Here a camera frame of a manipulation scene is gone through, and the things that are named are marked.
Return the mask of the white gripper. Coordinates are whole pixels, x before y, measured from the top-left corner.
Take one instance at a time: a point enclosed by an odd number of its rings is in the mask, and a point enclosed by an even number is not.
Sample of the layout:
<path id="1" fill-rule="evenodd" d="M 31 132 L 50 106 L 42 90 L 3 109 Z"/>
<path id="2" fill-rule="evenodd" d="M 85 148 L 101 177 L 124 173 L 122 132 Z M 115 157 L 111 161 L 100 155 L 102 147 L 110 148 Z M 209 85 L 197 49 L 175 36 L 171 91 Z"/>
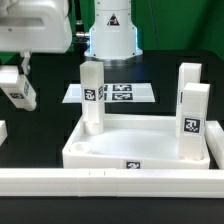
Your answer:
<path id="1" fill-rule="evenodd" d="M 64 53 L 72 42 L 68 0 L 0 0 L 0 51 L 21 52 L 20 73 L 31 53 Z"/>

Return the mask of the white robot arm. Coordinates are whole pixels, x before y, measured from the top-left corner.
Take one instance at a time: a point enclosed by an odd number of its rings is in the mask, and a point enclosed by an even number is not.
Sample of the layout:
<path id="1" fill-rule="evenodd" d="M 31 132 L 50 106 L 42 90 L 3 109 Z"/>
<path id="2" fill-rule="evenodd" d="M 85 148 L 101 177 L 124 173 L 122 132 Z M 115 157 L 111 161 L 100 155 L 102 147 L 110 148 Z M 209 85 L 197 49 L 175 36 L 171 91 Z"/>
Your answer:
<path id="1" fill-rule="evenodd" d="M 137 28 L 131 20 L 131 0 L 94 0 L 95 21 L 89 31 L 69 21 L 69 0 L 0 0 L 0 52 L 18 52 L 19 71 L 29 73 L 33 53 L 64 53 L 72 39 L 87 38 L 87 57 L 128 60 L 140 55 Z"/>

